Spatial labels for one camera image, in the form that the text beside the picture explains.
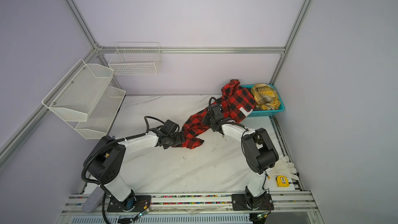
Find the red black plaid shirt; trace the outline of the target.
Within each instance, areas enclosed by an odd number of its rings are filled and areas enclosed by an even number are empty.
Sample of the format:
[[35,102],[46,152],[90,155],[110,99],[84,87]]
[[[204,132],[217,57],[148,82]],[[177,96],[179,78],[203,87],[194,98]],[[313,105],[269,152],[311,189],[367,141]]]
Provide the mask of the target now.
[[225,121],[242,122],[256,107],[256,101],[249,89],[243,88],[237,79],[231,80],[221,88],[222,96],[211,97],[208,106],[192,115],[182,127],[185,142],[175,145],[177,148],[194,149],[201,146],[204,140],[198,136],[208,129],[221,130],[220,124]]

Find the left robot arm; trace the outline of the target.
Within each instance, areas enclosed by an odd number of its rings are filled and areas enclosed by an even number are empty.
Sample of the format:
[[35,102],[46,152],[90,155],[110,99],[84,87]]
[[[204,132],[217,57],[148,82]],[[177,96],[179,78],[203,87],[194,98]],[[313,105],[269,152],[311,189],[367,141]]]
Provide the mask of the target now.
[[171,121],[162,121],[145,116],[146,131],[141,134],[114,139],[102,137],[83,163],[81,179],[99,186],[103,192],[117,201],[121,210],[130,212],[135,208],[135,192],[121,175],[124,156],[129,151],[163,147],[168,149],[185,142],[180,126]]

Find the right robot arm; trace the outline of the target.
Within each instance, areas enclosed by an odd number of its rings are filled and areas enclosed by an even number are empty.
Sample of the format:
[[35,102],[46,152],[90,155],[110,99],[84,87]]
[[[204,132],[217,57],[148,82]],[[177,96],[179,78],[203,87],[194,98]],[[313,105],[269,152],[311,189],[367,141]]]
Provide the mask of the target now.
[[209,99],[203,123],[213,132],[238,140],[245,160],[252,171],[245,193],[231,196],[233,209],[270,213],[274,205],[265,182],[268,171],[279,160],[279,154],[268,132],[264,128],[250,129],[231,118],[226,118],[221,104],[215,97]]

